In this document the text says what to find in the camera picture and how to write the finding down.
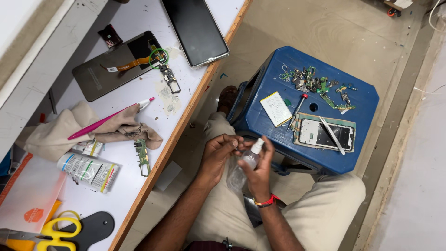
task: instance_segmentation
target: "hand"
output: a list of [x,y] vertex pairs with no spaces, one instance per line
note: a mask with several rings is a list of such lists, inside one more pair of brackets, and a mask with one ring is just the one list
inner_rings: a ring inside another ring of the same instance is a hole
[[241,150],[244,149],[243,137],[227,134],[206,142],[197,179],[206,182],[211,188],[218,184],[223,175],[226,160],[233,154],[241,155],[240,152],[235,151],[238,145]]
[[[264,148],[259,153],[259,163],[256,169],[251,170],[251,167],[244,160],[237,162],[248,177],[249,190],[257,202],[266,202],[271,198],[271,193],[269,192],[269,170],[271,168],[271,160],[276,151],[273,143],[266,136],[262,136],[262,139],[265,143]],[[250,147],[254,143],[248,144],[245,142],[245,146]]]

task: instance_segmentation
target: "screwdriver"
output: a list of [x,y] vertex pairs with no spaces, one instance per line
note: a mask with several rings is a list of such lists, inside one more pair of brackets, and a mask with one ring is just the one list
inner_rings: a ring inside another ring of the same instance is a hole
[[296,119],[297,114],[299,113],[299,110],[301,109],[302,103],[304,102],[304,100],[305,100],[306,98],[308,98],[308,95],[306,95],[306,94],[302,94],[301,101],[299,101],[299,105],[296,107],[296,110],[294,110],[293,117],[291,118],[291,120],[290,120],[290,122],[289,122],[287,131],[288,131],[289,128],[291,127],[291,123],[293,123],[293,121]]

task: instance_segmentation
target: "smartphone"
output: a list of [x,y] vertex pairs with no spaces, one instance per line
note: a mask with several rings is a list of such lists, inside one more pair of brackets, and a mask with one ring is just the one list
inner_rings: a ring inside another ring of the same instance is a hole
[[[149,64],[139,64],[128,70],[115,72],[105,68],[115,69],[116,66],[128,64],[135,59],[146,58],[157,48],[161,48],[157,39],[151,31],[146,31],[77,66],[72,73],[86,100],[91,102],[152,69]],[[155,56],[150,63],[157,67],[159,60],[163,59],[160,58],[162,55]]]
[[[331,128],[344,151],[353,150],[353,137],[355,129],[351,126],[335,125],[327,123]],[[322,122],[310,119],[302,119],[299,142],[315,146],[338,149],[329,132]]]
[[229,48],[205,0],[161,0],[190,67],[229,55]]

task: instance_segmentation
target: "man's left hand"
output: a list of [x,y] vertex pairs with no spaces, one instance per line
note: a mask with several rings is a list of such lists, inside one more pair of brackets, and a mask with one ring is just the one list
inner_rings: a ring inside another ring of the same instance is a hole
[[223,175],[226,160],[232,154],[240,154],[235,151],[237,146],[243,146],[243,137],[222,134],[209,140],[204,148],[197,179],[208,182],[210,188],[218,184]]

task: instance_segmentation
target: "blue plastic stool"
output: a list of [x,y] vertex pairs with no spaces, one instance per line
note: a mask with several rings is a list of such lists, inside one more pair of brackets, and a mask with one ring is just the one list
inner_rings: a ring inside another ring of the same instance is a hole
[[[329,81],[334,79],[339,81],[339,84],[330,88],[330,91],[327,93],[337,105],[345,104],[345,101],[342,101],[340,94],[335,92],[336,88],[343,83],[352,83],[354,87],[358,88],[357,91],[346,90],[351,103],[356,105],[356,109],[348,110],[343,115],[339,110],[331,108],[318,93],[312,92],[308,93],[308,99],[304,101],[300,109],[301,113],[355,122],[354,152],[342,155],[339,151],[295,145],[293,144],[292,130],[286,130],[289,122],[285,123],[286,126],[274,127],[260,104],[260,100],[278,91],[283,99],[291,101],[292,104],[288,108],[293,113],[303,94],[303,92],[296,90],[291,81],[285,82],[279,78],[279,74],[284,73],[282,69],[284,64],[291,70],[294,68],[302,70],[304,66],[306,68],[313,66],[316,67],[315,77],[328,77]],[[243,105],[240,104],[240,101],[247,88],[251,88],[251,92],[248,100]],[[272,167],[277,173],[287,175],[289,172],[305,172],[336,175],[350,172],[355,168],[378,101],[379,97],[373,86],[301,51],[286,46],[275,50],[251,80],[240,84],[237,100],[227,120],[238,135],[252,139],[266,135],[273,142],[278,153],[301,163],[290,166],[272,163]],[[312,112],[310,104],[316,104],[317,110]],[[237,118],[232,119],[238,105],[243,105],[243,109]]]

